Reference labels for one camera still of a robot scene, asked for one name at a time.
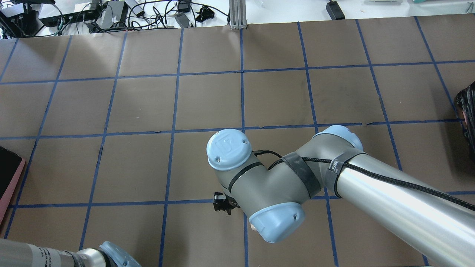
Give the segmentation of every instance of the black power adapter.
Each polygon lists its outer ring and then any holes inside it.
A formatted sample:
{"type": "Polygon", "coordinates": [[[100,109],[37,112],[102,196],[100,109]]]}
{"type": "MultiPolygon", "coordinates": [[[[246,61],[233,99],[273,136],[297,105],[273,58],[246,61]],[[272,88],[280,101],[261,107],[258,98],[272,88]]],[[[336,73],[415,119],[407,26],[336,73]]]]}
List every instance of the black power adapter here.
{"type": "Polygon", "coordinates": [[[327,3],[326,9],[332,20],[345,19],[345,14],[343,14],[342,9],[336,1],[330,0],[330,2],[327,3]]]}

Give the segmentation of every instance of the gray robotic arm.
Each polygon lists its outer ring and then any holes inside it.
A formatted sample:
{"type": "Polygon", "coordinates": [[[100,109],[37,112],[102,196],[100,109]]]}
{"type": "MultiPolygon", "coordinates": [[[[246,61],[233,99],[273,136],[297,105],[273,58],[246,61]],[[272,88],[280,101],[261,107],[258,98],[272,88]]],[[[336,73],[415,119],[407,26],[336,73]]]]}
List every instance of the gray robotic arm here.
{"type": "Polygon", "coordinates": [[[326,186],[435,262],[473,266],[474,206],[370,157],[362,149],[355,134],[334,125],[268,170],[252,153],[242,132],[220,131],[207,145],[209,164],[224,192],[214,194],[215,210],[229,213],[240,207],[262,238],[275,243],[302,224],[305,213],[301,204],[326,186]]]}

